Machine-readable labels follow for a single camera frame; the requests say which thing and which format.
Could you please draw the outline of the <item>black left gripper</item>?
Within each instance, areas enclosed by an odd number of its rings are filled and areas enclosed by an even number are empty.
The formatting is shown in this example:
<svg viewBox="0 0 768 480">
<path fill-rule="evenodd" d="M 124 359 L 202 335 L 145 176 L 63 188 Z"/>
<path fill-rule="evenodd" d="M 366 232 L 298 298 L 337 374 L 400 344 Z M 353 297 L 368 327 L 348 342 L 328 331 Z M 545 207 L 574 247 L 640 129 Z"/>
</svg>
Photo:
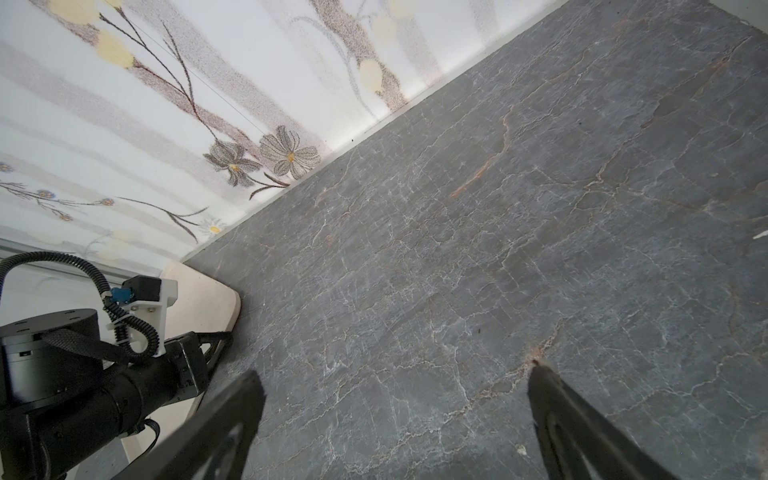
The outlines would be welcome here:
<svg viewBox="0 0 768 480">
<path fill-rule="evenodd" d="M 178 380 L 170 402 L 181 402 L 203 394 L 215 368 L 231 345 L 231 333 L 187 332 L 164 342 L 165 357 L 175 368 Z"/>
</svg>

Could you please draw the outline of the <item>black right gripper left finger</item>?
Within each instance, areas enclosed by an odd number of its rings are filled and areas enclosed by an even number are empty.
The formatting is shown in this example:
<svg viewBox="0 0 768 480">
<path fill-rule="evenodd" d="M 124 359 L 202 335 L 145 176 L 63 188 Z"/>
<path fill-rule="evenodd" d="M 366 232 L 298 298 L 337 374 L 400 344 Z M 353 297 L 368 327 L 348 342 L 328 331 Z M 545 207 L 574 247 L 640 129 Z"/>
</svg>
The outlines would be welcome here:
<svg viewBox="0 0 768 480">
<path fill-rule="evenodd" d="M 248 370 L 118 479 L 241 479 L 258 433 L 266 394 Z"/>
</svg>

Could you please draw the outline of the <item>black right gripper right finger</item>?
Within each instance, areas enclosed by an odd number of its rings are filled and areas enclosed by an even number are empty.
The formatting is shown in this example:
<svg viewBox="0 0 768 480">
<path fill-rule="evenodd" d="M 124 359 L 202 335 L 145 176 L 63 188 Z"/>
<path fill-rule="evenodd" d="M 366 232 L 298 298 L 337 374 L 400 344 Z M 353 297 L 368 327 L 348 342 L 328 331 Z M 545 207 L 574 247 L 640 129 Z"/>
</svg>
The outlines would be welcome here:
<svg viewBox="0 0 768 480">
<path fill-rule="evenodd" d="M 527 395 L 544 467 L 551 479 L 674 479 L 571 388 L 534 360 Z"/>
</svg>

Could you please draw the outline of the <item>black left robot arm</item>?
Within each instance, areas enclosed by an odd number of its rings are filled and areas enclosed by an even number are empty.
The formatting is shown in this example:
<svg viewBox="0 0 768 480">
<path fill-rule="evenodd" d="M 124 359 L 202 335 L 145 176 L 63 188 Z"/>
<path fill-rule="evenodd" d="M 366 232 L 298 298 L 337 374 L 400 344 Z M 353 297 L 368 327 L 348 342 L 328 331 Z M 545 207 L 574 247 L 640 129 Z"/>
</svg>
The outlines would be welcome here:
<svg viewBox="0 0 768 480">
<path fill-rule="evenodd" d="M 4 479 L 63 479 L 116 438 L 145 428 L 159 434 L 152 414 L 203 394 L 232 342 L 229 332 L 188 332 L 146 363 L 106 367 L 47 342 L 61 333 L 99 340 L 96 311 L 53 312 L 1 329 Z"/>
</svg>

